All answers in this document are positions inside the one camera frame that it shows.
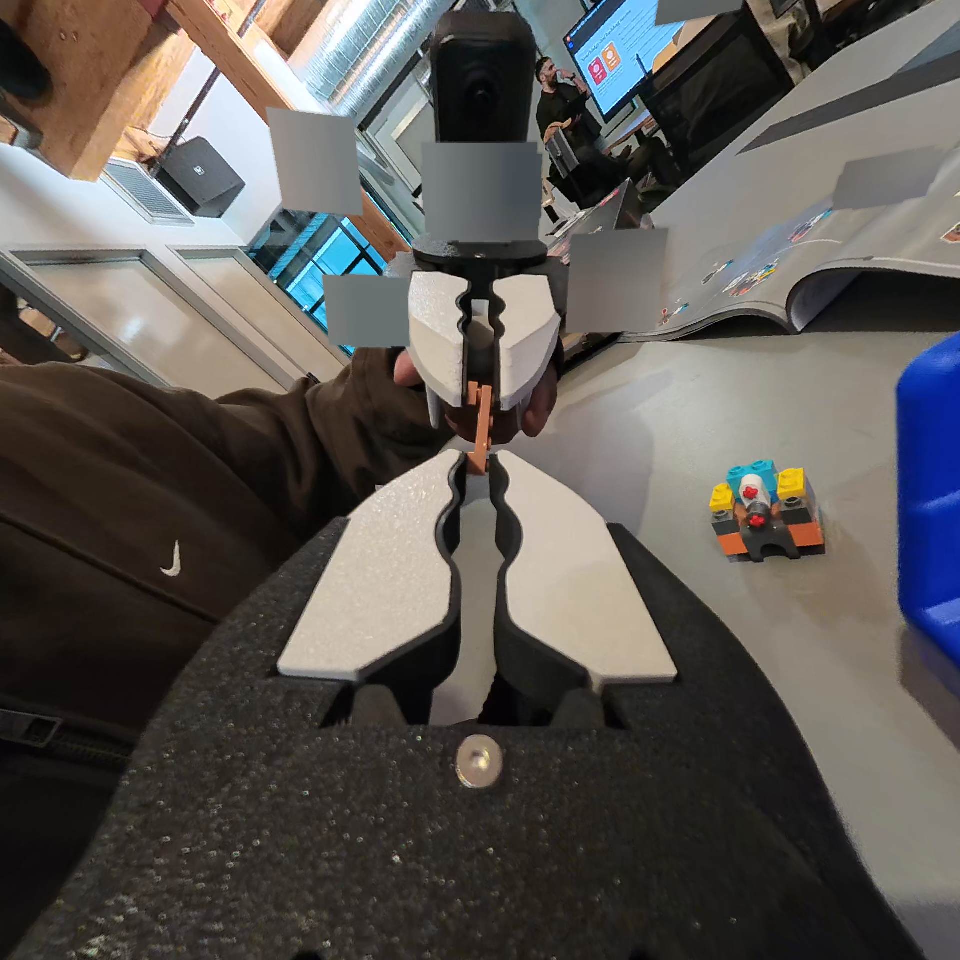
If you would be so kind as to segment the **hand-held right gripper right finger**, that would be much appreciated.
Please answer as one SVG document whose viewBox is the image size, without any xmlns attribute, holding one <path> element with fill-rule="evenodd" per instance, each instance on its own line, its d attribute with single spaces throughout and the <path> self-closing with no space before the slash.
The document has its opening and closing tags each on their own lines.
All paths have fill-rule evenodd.
<svg viewBox="0 0 960 960">
<path fill-rule="evenodd" d="M 515 453 L 490 459 L 494 649 L 517 690 L 671 683 L 666 643 L 602 515 Z"/>
</svg>

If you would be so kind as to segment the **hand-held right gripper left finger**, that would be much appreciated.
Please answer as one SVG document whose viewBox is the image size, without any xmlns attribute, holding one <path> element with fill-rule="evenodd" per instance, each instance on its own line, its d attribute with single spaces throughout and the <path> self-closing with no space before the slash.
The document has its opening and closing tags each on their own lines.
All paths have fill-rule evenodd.
<svg viewBox="0 0 960 960">
<path fill-rule="evenodd" d="M 459 657 L 459 545 L 466 456 L 446 449 L 383 486 L 348 517 L 279 656 L 278 673 L 359 683 L 439 641 L 433 683 Z"/>
</svg>

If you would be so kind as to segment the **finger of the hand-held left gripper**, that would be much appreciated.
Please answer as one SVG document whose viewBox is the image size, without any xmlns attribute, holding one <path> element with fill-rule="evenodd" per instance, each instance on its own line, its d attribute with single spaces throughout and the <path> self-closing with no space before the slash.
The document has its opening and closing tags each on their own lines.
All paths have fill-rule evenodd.
<svg viewBox="0 0 960 960">
<path fill-rule="evenodd" d="M 492 283 L 498 322 L 498 406 L 510 411 L 528 402 L 551 360 L 561 325 L 549 280 L 517 274 Z"/>
<path fill-rule="evenodd" d="M 446 403 L 465 396 L 469 282 L 441 271 L 415 270 L 408 294 L 409 354 L 424 384 Z"/>
</svg>

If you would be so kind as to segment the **orange toy brick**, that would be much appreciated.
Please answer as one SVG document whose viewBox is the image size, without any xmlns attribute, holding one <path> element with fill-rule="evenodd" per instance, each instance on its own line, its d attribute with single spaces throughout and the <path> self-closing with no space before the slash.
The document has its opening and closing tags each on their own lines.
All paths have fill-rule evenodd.
<svg viewBox="0 0 960 960">
<path fill-rule="evenodd" d="M 467 404 L 476 409 L 474 448 L 466 455 L 468 472 L 482 476 L 487 473 L 492 448 L 494 426 L 494 389 L 489 383 L 467 382 Z"/>
</svg>

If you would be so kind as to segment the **person's left forearm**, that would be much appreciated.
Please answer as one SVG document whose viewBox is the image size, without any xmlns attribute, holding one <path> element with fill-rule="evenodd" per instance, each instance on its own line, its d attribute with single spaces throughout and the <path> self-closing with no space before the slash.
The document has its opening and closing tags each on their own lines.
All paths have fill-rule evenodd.
<svg viewBox="0 0 960 960">
<path fill-rule="evenodd" d="M 432 424 L 408 352 L 359 348 L 336 379 L 244 390 L 208 410 L 219 459 L 304 541 L 453 438 Z"/>
</svg>

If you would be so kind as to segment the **person's left hand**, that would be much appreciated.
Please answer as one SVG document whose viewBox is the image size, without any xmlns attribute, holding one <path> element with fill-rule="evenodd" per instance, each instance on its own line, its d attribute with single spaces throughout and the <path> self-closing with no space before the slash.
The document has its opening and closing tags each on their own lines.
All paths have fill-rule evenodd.
<svg viewBox="0 0 960 960">
<path fill-rule="evenodd" d="M 519 416 L 516 411 L 499 412 L 494 415 L 490 431 L 492 446 L 507 445 L 518 434 L 534 438 L 544 431 L 557 403 L 558 384 L 563 366 L 564 352 L 561 342 L 558 341 L 554 354 L 534 387 L 522 416 Z M 424 386 L 423 378 L 417 372 L 406 349 L 403 349 L 395 359 L 393 382 L 398 387 L 405 388 Z M 444 429 L 447 432 L 452 432 L 470 445 L 474 444 L 477 422 L 477 412 L 474 407 L 453 408 L 445 405 L 443 418 Z"/>
</svg>

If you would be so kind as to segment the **dark printed cardboard box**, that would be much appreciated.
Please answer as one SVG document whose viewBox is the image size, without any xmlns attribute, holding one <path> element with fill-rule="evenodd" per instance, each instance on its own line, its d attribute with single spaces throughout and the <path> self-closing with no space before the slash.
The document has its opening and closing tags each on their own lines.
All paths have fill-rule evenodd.
<svg viewBox="0 0 960 960">
<path fill-rule="evenodd" d="M 672 192 L 671 188 L 656 184 L 638 188 L 631 180 L 625 180 L 594 206 L 555 227 L 544 241 L 548 256 L 566 256 L 575 235 L 653 229 L 653 211 Z"/>
</svg>

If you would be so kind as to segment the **colourful toy brick model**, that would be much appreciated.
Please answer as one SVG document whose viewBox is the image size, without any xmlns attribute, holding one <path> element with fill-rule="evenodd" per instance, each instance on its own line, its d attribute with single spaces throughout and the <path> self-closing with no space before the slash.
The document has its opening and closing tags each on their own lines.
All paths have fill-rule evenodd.
<svg viewBox="0 0 960 960">
<path fill-rule="evenodd" d="M 709 521 L 730 561 L 798 560 L 826 552 L 822 513 L 806 471 L 772 460 L 731 467 L 714 486 Z"/>
</svg>

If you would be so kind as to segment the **brown zip hoodie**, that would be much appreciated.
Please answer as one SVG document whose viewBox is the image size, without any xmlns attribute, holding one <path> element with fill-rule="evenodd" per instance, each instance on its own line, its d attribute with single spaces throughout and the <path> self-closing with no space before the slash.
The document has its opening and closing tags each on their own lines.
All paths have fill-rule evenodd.
<svg viewBox="0 0 960 960">
<path fill-rule="evenodd" d="M 298 539 L 222 462 L 213 400 L 2 371 L 2 958 L 85 852 L 138 739 Z"/>
</svg>

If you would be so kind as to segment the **open instruction booklet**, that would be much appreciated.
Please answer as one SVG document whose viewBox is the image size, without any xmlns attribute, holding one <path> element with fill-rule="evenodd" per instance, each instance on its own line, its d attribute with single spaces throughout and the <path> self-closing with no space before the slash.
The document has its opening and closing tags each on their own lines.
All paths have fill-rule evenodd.
<svg viewBox="0 0 960 960">
<path fill-rule="evenodd" d="M 674 341 L 726 320 L 757 317 L 800 333 L 862 275 L 959 277 L 958 183 L 923 198 L 835 211 L 819 200 L 749 242 L 682 253 L 664 272 L 656 328 L 619 342 Z"/>
</svg>

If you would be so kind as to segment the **white vent grille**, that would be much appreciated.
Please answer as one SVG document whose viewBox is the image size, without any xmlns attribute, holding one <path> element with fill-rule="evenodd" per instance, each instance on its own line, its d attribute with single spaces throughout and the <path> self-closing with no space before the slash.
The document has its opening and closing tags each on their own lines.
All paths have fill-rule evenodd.
<svg viewBox="0 0 960 960">
<path fill-rule="evenodd" d="M 193 227 L 194 218 L 137 162 L 113 157 L 101 174 L 105 183 L 144 220 L 155 226 Z"/>
</svg>

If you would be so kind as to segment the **wooden beam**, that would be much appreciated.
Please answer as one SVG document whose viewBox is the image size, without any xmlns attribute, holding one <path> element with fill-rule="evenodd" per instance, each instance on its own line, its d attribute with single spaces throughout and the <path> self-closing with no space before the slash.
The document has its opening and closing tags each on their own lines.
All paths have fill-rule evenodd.
<svg viewBox="0 0 960 960">
<path fill-rule="evenodd" d="M 324 2 L 3 1 L 6 24 L 51 76 L 29 102 L 2 93 L 2 145 L 36 152 L 54 171 L 99 178 L 126 134 L 146 126 L 195 50 L 245 66 L 268 40 L 289 59 Z"/>
</svg>

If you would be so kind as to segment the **silver air duct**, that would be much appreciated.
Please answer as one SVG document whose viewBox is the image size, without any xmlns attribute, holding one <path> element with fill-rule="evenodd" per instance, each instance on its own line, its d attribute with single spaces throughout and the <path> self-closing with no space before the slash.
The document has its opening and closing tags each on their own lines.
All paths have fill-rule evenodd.
<svg viewBox="0 0 960 960">
<path fill-rule="evenodd" d="M 451 1 L 325 2 L 289 66 L 332 113 L 362 121 L 451 6 Z"/>
</svg>

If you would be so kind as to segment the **black wall speaker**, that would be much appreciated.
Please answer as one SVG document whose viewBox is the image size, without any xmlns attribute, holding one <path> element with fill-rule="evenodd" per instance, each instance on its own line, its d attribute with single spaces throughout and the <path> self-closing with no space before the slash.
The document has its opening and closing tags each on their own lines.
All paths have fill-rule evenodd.
<svg viewBox="0 0 960 960">
<path fill-rule="evenodd" d="M 224 216 L 246 182 L 206 138 L 177 145 L 157 167 L 156 180 L 191 215 Z"/>
</svg>

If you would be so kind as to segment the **wall screen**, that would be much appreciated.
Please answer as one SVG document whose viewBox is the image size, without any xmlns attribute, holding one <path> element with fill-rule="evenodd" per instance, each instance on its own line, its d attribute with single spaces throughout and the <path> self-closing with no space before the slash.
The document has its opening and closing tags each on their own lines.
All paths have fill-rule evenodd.
<svg viewBox="0 0 960 960">
<path fill-rule="evenodd" d="M 657 7 L 657 1 L 598 2 L 563 38 L 606 122 L 632 101 L 657 55 L 684 26 L 657 25 Z"/>
</svg>

